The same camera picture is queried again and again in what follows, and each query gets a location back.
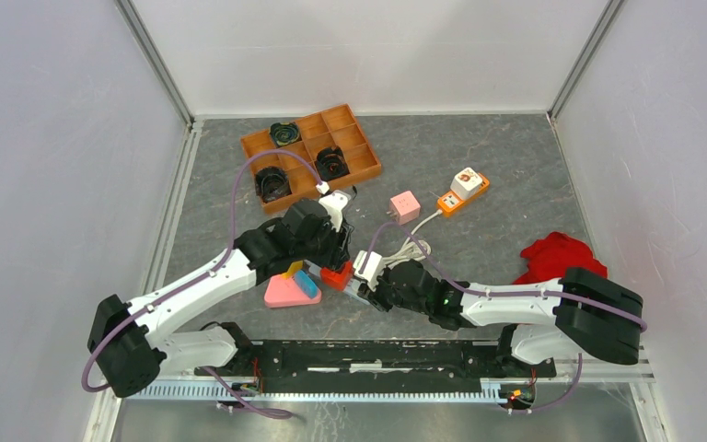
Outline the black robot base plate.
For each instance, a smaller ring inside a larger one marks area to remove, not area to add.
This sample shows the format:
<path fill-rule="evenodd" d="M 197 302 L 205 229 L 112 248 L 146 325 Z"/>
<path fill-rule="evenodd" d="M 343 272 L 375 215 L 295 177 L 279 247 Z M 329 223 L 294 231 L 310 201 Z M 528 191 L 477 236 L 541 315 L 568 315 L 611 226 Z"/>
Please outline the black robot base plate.
<path fill-rule="evenodd" d="M 259 393 L 472 392 L 484 379 L 557 374 L 552 360 L 529 365 L 489 341 L 252 341 L 234 322 L 220 327 L 236 352 L 216 373 L 254 382 Z"/>

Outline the white cube socket adapter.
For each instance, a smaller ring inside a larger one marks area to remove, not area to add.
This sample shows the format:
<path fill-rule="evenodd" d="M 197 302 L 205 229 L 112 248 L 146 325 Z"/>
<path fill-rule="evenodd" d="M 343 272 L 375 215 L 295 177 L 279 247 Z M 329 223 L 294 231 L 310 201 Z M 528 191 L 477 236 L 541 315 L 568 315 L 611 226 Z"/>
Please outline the white cube socket adapter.
<path fill-rule="evenodd" d="M 450 185 L 460 200 L 467 201 L 488 185 L 488 181 L 473 168 L 466 167 L 457 173 Z"/>

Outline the rolled dark orange-patterned tie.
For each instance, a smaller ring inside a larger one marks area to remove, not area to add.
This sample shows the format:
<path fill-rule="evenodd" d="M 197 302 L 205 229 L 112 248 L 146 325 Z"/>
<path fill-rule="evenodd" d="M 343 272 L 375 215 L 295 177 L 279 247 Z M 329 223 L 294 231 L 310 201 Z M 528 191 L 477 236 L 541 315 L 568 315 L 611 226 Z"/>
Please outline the rolled dark orange-patterned tie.
<path fill-rule="evenodd" d="M 314 162 L 320 178 L 324 181 L 337 180 L 350 174 L 342 149 L 336 145 L 321 149 Z"/>

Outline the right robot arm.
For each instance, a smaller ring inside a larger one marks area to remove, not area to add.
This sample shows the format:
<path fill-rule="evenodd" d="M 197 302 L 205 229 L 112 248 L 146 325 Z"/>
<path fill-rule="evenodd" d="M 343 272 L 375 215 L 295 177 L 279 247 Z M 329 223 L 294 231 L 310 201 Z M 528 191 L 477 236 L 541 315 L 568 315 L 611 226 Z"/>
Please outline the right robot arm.
<path fill-rule="evenodd" d="M 622 366 L 639 361 L 642 297 L 584 268 L 544 282 L 482 285 L 435 278 L 409 260 L 355 277 L 357 296 L 380 311 L 407 309 L 451 331 L 502 325 L 494 361 L 507 376 L 557 357 L 589 355 Z"/>

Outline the blue square plug adapter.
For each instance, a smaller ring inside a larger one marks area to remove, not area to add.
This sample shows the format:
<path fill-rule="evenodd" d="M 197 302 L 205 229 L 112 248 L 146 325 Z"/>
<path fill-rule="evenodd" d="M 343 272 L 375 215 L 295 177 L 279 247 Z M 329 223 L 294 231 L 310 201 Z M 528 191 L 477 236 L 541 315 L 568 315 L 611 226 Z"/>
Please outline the blue square plug adapter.
<path fill-rule="evenodd" d="M 304 271 L 297 271 L 293 275 L 293 280 L 297 288 L 309 299 L 315 299 L 319 295 L 319 288 L 313 279 Z"/>

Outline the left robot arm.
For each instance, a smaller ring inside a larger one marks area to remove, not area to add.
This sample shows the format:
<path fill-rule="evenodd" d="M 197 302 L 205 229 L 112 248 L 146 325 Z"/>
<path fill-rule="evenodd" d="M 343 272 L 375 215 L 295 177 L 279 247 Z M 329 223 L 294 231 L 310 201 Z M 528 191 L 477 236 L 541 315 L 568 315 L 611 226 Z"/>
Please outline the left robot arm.
<path fill-rule="evenodd" d="M 344 218 L 351 201 L 334 191 L 318 200 L 302 198 L 285 214 L 235 238 L 223 252 L 195 271 L 156 291 L 124 301 L 116 295 L 101 300 L 93 318 L 82 375 L 88 382 L 97 366 L 118 398 L 145 389 L 170 369 L 222 367 L 230 375 L 245 373 L 251 349 L 227 329 L 184 332 L 179 327 L 233 295 L 286 273 L 296 262 L 340 271 L 350 260 L 353 232 Z"/>

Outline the red cube socket adapter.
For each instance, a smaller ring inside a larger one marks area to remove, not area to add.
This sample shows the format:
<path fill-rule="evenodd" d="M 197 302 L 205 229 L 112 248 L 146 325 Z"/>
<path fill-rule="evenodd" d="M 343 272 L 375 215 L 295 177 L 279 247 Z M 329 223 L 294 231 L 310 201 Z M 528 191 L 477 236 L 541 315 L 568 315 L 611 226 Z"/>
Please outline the red cube socket adapter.
<path fill-rule="evenodd" d="M 321 282 L 328 287 L 343 292 L 353 277 L 353 264 L 346 262 L 338 271 L 322 268 L 319 272 Z"/>

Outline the orange power strip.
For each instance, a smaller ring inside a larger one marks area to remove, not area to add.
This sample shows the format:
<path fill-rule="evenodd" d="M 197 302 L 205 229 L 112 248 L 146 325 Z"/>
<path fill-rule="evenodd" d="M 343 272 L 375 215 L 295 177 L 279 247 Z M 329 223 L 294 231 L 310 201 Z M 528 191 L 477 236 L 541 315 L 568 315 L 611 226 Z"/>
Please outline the orange power strip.
<path fill-rule="evenodd" d="M 436 201 L 436 209 L 444 217 L 450 217 L 481 197 L 490 186 L 489 180 L 480 173 L 465 169 L 452 180 L 448 192 Z"/>

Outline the pink cube socket adapter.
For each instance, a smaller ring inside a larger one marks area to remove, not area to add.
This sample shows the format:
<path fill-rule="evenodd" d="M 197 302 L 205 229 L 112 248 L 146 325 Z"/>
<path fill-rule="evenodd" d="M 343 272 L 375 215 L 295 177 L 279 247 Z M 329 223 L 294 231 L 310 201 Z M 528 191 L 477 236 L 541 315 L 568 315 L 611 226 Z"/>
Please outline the pink cube socket adapter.
<path fill-rule="evenodd" d="M 413 192 L 405 191 L 389 199 L 388 212 L 399 225 L 405 225 L 419 216 L 421 205 Z"/>

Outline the red cloth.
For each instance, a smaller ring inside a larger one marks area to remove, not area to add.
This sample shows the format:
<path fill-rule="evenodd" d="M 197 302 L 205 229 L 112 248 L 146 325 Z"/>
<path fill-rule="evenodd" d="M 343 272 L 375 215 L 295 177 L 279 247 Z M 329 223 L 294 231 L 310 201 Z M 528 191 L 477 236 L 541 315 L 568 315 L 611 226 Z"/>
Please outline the red cloth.
<path fill-rule="evenodd" d="M 527 270 L 515 279 L 514 285 L 563 277 L 568 269 L 575 267 L 608 277 L 608 268 L 595 258 L 587 244 L 562 232 L 554 231 L 536 240 L 521 251 L 520 257 L 526 261 Z"/>

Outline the light blue power strip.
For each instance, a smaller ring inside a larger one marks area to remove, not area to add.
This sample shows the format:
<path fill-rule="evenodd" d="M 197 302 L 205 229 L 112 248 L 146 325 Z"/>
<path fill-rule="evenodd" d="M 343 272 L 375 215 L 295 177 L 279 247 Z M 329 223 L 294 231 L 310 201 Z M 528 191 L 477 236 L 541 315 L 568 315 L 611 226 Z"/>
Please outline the light blue power strip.
<path fill-rule="evenodd" d="M 308 261 L 305 261 L 305 264 L 307 265 L 307 272 L 308 272 L 312 277 L 318 279 L 318 280 L 320 281 L 320 284 L 321 284 L 324 288 L 332 289 L 332 288 L 328 287 L 327 285 L 324 285 L 324 284 L 321 282 L 320 274 L 319 274 L 320 270 L 322 269 L 321 267 L 317 266 L 316 264 L 314 264 L 314 263 L 312 263 L 312 262 L 308 262 Z M 344 294 L 347 295 L 348 297 L 350 297 L 350 298 L 352 298 L 352 299 L 354 299 L 354 300 L 357 300 L 358 302 L 361 302 L 361 303 L 363 303 L 363 304 L 369 305 L 369 303 L 367 303 L 365 300 L 362 299 L 362 288 L 364 287 L 364 284 L 365 284 L 365 282 L 360 281 L 360 280 L 357 279 L 357 278 L 354 276 L 354 274 L 353 274 L 353 277 L 352 277 L 350 283 L 348 284 L 348 286 L 346 287 L 346 289 L 345 289 L 343 292 L 341 292 L 341 293 L 344 293 Z"/>

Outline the wooden compartment tray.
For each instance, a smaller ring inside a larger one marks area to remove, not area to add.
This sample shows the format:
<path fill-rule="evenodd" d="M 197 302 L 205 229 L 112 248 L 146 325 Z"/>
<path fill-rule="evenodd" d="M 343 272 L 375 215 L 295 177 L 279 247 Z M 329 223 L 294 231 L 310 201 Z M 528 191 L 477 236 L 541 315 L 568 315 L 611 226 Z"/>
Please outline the wooden compartment tray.
<path fill-rule="evenodd" d="M 269 128 L 240 137 L 246 158 L 252 160 L 246 176 L 254 187 L 254 176 L 266 167 L 283 169 L 290 181 L 292 193 L 271 203 L 263 203 L 263 211 L 272 215 L 282 211 L 302 197 L 315 197 L 317 180 L 321 180 L 316 167 L 317 153 L 329 146 L 342 149 L 350 174 L 337 180 L 326 181 L 333 190 L 342 190 L 371 180 L 382 172 L 382 163 L 367 139 L 362 125 L 347 104 L 338 105 L 307 116 L 296 118 L 302 140 L 277 148 L 269 136 Z"/>

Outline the pink triangular power strip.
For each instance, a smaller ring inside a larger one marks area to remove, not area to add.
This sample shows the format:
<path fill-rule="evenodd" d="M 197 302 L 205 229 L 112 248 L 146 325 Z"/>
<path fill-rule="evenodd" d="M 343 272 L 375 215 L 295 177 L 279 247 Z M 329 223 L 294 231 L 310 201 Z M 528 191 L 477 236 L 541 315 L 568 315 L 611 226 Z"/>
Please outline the pink triangular power strip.
<path fill-rule="evenodd" d="M 321 290 L 308 278 L 310 287 L 316 292 L 311 297 L 296 283 L 293 278 L 282 276 L 272 277 L 264 293 L 264 304 L 267 308 L 292 308 L 318 304 L 322 299 Z"/>

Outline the rolled green-patterned tie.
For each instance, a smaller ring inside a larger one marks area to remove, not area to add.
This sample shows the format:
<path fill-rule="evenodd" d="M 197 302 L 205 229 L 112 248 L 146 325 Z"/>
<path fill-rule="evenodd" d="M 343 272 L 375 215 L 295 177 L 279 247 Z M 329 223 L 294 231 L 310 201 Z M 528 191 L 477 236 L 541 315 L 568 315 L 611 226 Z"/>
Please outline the rolled green-patterned tie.
<path fill-rule="evenodd" d="M 269 128 L 269 136 L 277 148 L 285 147 L 302 140 L 300 128 L 296 122 L 275 122 Z"/>

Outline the yellow cube socket adapter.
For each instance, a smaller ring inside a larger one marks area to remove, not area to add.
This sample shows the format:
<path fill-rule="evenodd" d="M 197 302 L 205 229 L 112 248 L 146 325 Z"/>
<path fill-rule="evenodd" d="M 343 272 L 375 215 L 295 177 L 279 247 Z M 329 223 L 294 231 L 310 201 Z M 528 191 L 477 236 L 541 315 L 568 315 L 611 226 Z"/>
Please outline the yellow cube socket adapter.
<path fill-rule="evenodd" d="M 286 271 L 282 274 L 283 278 L 292 278 L 297 272 L 301 271 L 304 266 L 303 261 L 293 262 L 289 265 Z"/>

